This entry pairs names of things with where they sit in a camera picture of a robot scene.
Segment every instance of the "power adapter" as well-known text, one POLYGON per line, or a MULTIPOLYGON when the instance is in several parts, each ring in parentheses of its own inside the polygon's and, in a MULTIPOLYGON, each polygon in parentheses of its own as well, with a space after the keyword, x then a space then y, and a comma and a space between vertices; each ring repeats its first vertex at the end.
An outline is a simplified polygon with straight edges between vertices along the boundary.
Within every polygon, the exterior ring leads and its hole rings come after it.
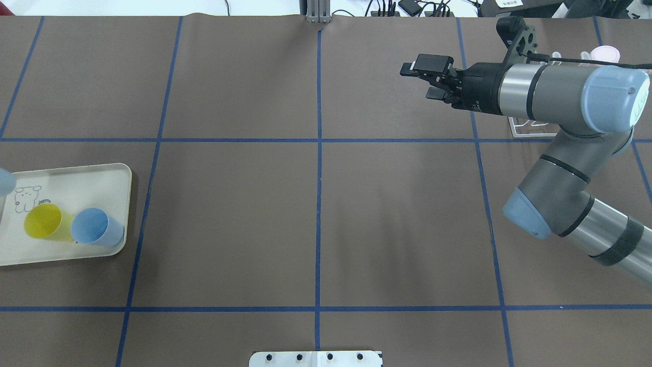
POLYGON ((423 10, 414 0, 401 0, 398 2, 398 6, 410 16, 415 16, 423 10))

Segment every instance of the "white metal plate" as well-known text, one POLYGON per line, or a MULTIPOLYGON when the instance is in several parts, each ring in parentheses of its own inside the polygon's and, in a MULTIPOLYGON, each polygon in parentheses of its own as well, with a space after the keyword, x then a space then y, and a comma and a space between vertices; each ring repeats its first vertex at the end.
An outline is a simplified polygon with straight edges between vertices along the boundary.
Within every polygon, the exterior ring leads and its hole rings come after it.
POLYGON ((379 351, 257 352, 249 367, 382 367, 379 351))
POLYGON ((110 256, 126 242, 132 172, 123 163, 16 172, 16 189, 34 191, 33 199, 16 204, 14 190, 0 212, 0 266, 39 263, 84 257, 110 256), (52 202, 77 215, 86 208, 100 208, 125 226, 122 242, 112 247, 37 240, 25 234, 27 213, 39 202, 52 202))

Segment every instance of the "white bracket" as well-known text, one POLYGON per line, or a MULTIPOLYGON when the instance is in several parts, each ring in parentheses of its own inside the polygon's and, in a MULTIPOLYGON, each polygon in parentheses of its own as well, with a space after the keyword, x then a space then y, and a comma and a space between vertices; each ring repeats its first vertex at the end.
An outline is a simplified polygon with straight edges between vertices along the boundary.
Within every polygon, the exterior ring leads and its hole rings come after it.
POLYGON ((249 367, 383 367, 379 351, 257 352, 249 367))
POLYGON ((331 0, 308 0, 306 19, 308 23, 330 23, 331 0))

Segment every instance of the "robotic arm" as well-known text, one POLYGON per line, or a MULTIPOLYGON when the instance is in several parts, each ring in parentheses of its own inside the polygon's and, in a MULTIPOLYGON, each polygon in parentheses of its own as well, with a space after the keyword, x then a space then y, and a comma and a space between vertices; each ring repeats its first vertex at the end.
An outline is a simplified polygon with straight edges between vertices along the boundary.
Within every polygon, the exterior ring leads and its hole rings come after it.
POLYGON ((534 237, 570 238, 604 266, 652 288, 652 230, 585 191, 609 158, 625 150, 650 85, 642 70, 529 63, 536 34, 521 17, 498 20, 502 63, 452 67, 450 56, 420 54, 402 76, 426 80, 426 98, 453 108, 557 123, 561 130, 503 207, 534 237))

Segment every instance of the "blue joint cap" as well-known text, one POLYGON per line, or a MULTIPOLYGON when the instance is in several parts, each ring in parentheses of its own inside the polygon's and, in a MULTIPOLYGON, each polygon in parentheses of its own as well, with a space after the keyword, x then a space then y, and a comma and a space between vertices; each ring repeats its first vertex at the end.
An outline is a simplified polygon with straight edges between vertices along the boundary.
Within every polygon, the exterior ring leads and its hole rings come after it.
POLYGON ((641 117, 650 79, 643 70, 613 65, 595 69, 582 90, 582 116, 599 133, 624 133, 641 117))
POLYGON ((7 196, 16 188, 16 178, 13 174, 0 168, 0 196, 7 196))
POLYGON ((544 240, 552 234, 550 226, 523 192, 516 188, 503 207, 503 214, 523 230, 544 240))

